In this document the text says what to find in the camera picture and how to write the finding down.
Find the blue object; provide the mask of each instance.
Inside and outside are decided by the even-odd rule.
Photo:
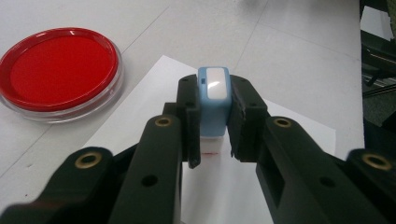
[[[228,69],[226,67],[199,68],[198,87],[201,103],[201,136],[223,136],[232,104],[231,79]]]

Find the petri dish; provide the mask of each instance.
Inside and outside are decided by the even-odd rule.
[[[120,51],[82,28],[31,35],[0,61],[0,101],[27,119],[49,123],[83,118],[120,92]]]

